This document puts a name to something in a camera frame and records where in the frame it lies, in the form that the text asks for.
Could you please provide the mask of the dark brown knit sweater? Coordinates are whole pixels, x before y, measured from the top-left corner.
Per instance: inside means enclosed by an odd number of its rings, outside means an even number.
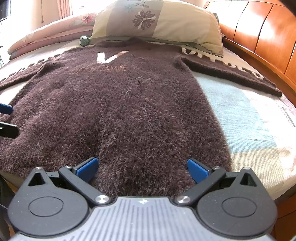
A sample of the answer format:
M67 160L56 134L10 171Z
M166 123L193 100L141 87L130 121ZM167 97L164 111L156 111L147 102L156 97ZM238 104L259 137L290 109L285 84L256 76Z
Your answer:
M187 160L231 169L230 152L194 72L281 96L251 71L138 38L74 48L15 73L1 89L24 87L11 101L17 138L1 138L1 169L25 178L89 157L93 185L109 196L176 196L195 182Z

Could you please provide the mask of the patchwork pastel bed sheet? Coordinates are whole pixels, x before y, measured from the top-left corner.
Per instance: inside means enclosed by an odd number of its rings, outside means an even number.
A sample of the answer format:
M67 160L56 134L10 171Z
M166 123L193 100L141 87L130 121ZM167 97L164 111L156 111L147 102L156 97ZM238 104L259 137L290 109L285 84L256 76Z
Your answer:
M37 54L13 61L1 70L1 82L71 49L74 48L64 46L54 53ZM235 60L224 63L264 78L248 67L236 66ZM205 73L194 72L193 75L224 133L231 158L229 171L251 166L274 197L289 189L295 181L295 108L283 94L274 96ZM11 104L23 87L24 83L18 83L1 89L3 100Z

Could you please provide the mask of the green glass bottle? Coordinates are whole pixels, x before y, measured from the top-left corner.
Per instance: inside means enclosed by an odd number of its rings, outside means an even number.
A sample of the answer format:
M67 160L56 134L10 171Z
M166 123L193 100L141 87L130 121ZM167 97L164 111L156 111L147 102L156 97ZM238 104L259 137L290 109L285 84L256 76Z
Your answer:
M81 36L79 39L79 44L81 47L86 47L89 45L89 37L87 36Z

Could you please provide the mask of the folded pink floral quilt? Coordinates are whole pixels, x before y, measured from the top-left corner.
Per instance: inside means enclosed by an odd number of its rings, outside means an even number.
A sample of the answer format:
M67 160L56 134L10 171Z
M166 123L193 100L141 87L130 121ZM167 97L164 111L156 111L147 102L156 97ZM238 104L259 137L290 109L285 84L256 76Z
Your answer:
M10 60L44 46L90 37L96 17L95 13L69 16L36 29L10 46Z

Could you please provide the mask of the pink striped curtain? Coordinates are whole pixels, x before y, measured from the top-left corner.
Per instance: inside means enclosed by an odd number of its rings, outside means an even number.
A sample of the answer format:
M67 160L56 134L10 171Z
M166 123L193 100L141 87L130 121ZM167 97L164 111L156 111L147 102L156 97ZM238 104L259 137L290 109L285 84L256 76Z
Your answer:
M57 6L60 19L73 15L70 0L57 0Z

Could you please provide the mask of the orange wooden headboard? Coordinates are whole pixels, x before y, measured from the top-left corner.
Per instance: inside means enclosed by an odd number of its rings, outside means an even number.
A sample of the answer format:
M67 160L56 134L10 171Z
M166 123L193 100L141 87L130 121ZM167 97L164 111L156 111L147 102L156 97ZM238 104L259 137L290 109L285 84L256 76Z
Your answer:
M273 81L295 104L295 16L280 1L207 1L223 45Z

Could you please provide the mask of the floral beige pillow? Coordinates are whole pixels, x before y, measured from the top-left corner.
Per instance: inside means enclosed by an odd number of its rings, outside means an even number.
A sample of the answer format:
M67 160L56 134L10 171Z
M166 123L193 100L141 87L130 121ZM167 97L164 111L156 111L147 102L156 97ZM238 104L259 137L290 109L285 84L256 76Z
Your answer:
M217 18L183 1L113 1L97 14L91 37L112 41L139 37L223 56Z

